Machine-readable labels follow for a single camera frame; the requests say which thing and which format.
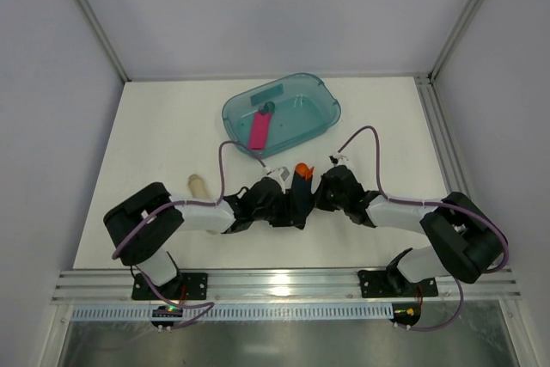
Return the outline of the black paper napkin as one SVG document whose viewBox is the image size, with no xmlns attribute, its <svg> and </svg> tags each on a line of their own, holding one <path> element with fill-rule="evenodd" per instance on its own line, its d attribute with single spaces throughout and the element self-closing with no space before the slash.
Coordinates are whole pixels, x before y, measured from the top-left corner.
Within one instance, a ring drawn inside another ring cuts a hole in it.
<svg viewBox="0 0 550 367">
<path fill-rule="evenodd" d="M 304 229 L 307 218 L 315 206 L 315 197 L 312 193 L 312 180 L 305 181 L 293 175 L 290 189 L 286 194 L 285 225 Z"/>
</svg>

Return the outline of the orange plastic spoon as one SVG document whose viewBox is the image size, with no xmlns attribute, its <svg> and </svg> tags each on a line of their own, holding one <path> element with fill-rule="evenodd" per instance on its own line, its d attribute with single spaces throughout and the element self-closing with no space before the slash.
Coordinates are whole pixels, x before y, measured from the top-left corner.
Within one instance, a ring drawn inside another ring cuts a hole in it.
<svg viewBox="0 0 550 367">
<path fill-rule="evenodd" d="M 301 177 L 305 181 L 312 180 L 314 170 L 314 167 L 309 167 L 306 163 L 300 162 L 295 167 L 295 175 Z"/>
</svg>

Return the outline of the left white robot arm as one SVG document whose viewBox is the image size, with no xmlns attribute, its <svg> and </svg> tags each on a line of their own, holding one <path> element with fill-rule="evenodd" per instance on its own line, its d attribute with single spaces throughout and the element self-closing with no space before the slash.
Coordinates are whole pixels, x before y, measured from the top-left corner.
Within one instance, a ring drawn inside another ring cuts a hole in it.
<svg viewBox="0 0 550 367">
<path fill-rule="evenodd" d="M 180 270 L 164 249 L 179 230 L 210 230 L 236 234 L 253 223 L 303 228 L 292 204 L 291 192 L 265 176 L 251 187 L 225 195 L 219 201 L 183 199 L 173 201 L 161 182 L 153 182 L 112 208 L 103 218 L 114 252 L 112 258 L 136 267 L 145 281 L 163 287 L 180 277 Z"/>
</svg>

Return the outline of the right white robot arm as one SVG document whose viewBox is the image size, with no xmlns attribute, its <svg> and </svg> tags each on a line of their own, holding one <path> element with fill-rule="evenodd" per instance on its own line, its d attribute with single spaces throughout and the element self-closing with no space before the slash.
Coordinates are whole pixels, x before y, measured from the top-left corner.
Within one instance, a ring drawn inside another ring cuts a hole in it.
<svg viewBox="0 0 550 367">
<path fill-rule="evenodd" d="M 429 279 L 451 276 L 466 284 L 498 271 L 509 258 L 502 232 L 463 193 L 452 192 L 436 201 L 391 199 L 367 191 L 344 165 L 329 169 L 315 191 L 315 207 L 343 211 L 356 225 L 396 228 L 425 235 L 430 245 L 408 248 L 384 270 L 384 287 L 403 296 Z M 501 263 L 492 264 L 497 259 Z"/>
</svg>

